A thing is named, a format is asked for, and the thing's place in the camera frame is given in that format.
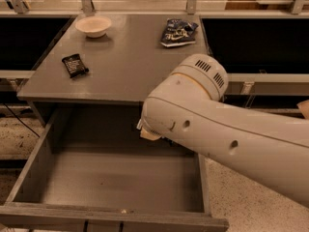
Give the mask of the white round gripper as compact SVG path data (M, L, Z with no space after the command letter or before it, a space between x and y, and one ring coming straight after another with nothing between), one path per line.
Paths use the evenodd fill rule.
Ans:
M140 130L140 136L150 141L156 141L161 138L161 135L153 130L143 119L140 119L137 128Z

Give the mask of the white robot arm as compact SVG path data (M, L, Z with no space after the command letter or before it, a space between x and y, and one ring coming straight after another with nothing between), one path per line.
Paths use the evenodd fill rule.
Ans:
M222 103L225 69L185 58L144 101L141 136L166 137L309 207L309 121Z

